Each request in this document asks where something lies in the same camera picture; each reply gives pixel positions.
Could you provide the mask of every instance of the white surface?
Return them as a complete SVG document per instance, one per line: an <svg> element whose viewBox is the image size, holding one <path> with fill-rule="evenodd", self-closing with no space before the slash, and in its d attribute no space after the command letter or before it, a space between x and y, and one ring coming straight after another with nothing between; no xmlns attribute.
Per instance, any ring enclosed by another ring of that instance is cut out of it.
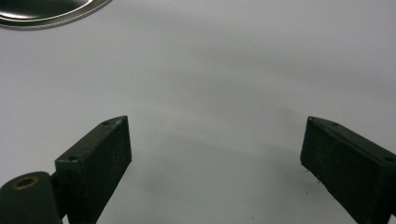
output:
<svg viewBox="0 0 396 224"><path fill-rule="evenodd" d="M395 1L126 1L0 30L0 183L128 115L99 223L354 223L300 165L305 120L396 148Z"/></svg>

